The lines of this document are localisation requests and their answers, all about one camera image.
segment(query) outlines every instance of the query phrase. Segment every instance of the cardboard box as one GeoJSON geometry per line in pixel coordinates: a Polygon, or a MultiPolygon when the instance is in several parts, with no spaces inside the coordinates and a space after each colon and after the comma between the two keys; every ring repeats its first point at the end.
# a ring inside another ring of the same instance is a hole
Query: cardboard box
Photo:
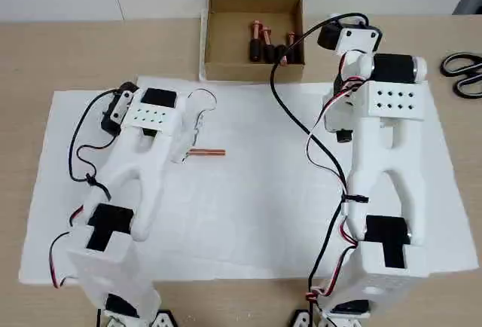
{"type": "MultiPolygon", "coordinates": [[[[260,20],[272,29],[274,45],[285,44],[286,34],[303,33],[303,0],[209,0],[204,62],[207,80],[269,80],[272,64],[249,61],[252,22],[260,20]]],[[[300,62],[278,67],[278,82],[299,81],[304,69],[304,47],[300,62]]]]}

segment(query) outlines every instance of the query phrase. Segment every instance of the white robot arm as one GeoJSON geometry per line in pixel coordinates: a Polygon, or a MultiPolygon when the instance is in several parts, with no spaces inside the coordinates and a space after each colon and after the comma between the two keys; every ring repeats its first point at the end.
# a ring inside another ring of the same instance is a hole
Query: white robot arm
{"type": "Polygon", "coordinates": [[[102,119],[117,141],[91,183],[98,187],[87,195],[68,254],[89,299],[113,317],[111,325],[175,325],[172,315],[159,312],[160,296],[140,267],[136,242],[147,239],[156,218],[166,164],[185,158],[195,143],[205,110],[189,110],[189,96],[126,83],[102,119]],[[133,179],[141,187],[139,205],[110,203],[111,193],[133,179]]]}
{"type": "MultiPolygon", "coordinates": [[[[340,22],[324,26],[319,36],[319,45],[342,56],[333,94],[325,97],[325,104],[349,80],[358,83],[325,113],[326,130],[336,133],[338,142],[352,141],[347,194],[356,197],[347,197],[341,210],[354,239],[343,273],[332,291],[324,286],[310,291],[316,297],[320,327],[360,325],[429,275],[426,187],[420,169],[426,62],[408,55],[373,54],[380,38],[374,27],[340,22]],[[382,127],[393,129],[391,146],[382,141],[382,127]],[[371,212],[370,196],[381,173],[388,173],[398,193],[399,217],[371,212]]],[[[308,312],[298,311],[292,325],[309,324],[308,312]]]]}

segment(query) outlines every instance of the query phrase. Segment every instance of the wooden table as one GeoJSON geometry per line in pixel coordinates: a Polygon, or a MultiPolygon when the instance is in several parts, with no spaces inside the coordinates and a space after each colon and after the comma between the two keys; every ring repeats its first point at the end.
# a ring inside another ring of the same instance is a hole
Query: wooden table
{"type": "MultiPolygon", "coordinates": [[[[307,19],[305,24],[315,21],[307,19]]],[[[438,64],[452,51],[482,50],[482,17],[372,17],[371,21],[383,30],[382,52],[419,55],[428,61],[459,189],[481,247],[482,101],[455,97],[450,90],[453,80],[438,74],[438,64]]],[[[116,87],[137,75],[197,79],[199,28],[199,20],[0,25],[2,325],[95,325],[96,311],[79,288],[55,290],[17,281],[53,92],[116,87]]],[[[310,39],[304,81],[330,81],[336,69],[337,58],[310,39]]],[[[158,288],[163,306],[174,311],[181,327],[285,326],[293,309],[305,305],[305,284],[305,280],[224,280],[160,283],[158,288]]],[[[478,324],[480,291],[479,271],[432,277],[391,312],[366,325],[478,324]]]]}

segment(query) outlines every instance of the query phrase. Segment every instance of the white wire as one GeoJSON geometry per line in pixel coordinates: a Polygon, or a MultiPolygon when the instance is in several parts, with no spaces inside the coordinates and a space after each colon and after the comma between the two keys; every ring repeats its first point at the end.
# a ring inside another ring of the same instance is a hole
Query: white wire
{"type": "Polygon", "coordinates": [[[325,171],[328,171],[330,172],[332,175],[335,175],[335,177],[337,178],[337,181],[340,183],[341,185],[341,188],[343,189],[343,192],[345,194],[348,194],[348,191],[347,189],[345,188],[345,185],[343,184],[343,182],[341,181],[341,178],[340,176],[338,175],[338,173],[336,171],[334,171],[333,169],[329,168],[329,167],[326,167],[324,165],[321,165],[319,163],[316,163],[315,161],[313,161],[313,159],[310,157],[310,142],[311,142],[311,137],[313,136],[313,134],[315,133],[315,130],[316,128],[318,127],[319,125],[319,122],[323,119],[323,115],[326,114],[326,112],[331,108],[333,107],[333,105],[335,103],[337,103],[340,99],[342,99],[345,95],[347,95],[348,93],[351,93],[352,90],[349,89],[349,90],[345,90],[345,91],[342,91],[338,96],[335,96],[336,98],[332,98],[330,99],[328,102],[329,104],[322,108],[322,110],[320,111],[319,113],[319,116],[318,116],[318,119],[316,120],[315,124],[313,125],[311,131],[310,131],[310,134],[308,135],[308,138],[307,138],[307,142],[305,144],[305,149],[304,149],[304,152],[305,152],[305,155],[308,159],[308,161],[313,164],[314,166],[320,168],[320,169],[323,169],[325,171]]]}

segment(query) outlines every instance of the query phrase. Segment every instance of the black scissors handle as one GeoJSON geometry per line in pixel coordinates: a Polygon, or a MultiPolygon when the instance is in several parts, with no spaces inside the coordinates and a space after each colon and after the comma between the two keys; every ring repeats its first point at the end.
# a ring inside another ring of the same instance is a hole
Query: black scissors handle
{"type": "Polygon", "coordinates": [[[477,54],[468,52],[458,52],[451,54],[442,61],[442,64],[440,64],[440,72],[446,77],[468,75],[476,72],[478,69],[482,69],[482,57],[478,56],[477,54]],[[450,69],[448,66],[454,60],[470,60],[472,61],[472,64],[459,67],[458,69],[450,69]]]}
{"type": "Polygon", "coordinates": [[[466,75],[466,78],[457,81],[453,85],[453,92],[464,99],[480,99],[482,92],[469,93],[464,91],[464,87],[482,81],[482,73],[477,72],[482,69],[482,57],[468,52],[458,52],[447,56],[440,64],[440,72],[446,77],[466,75]],[[449,64],[454,60],[470,60],[471,64],[462,66],[458,69],[449,68],[449,64]]]}
{"type": "Polygon", "coordinates": [[[468,74],[467,78],[463,78],[453,84],[452,90],[458,96],[464,99],[482,99],[482,92],[465,92],[463,88],[475,82],[482,81],[482,73],[468,74]]]}

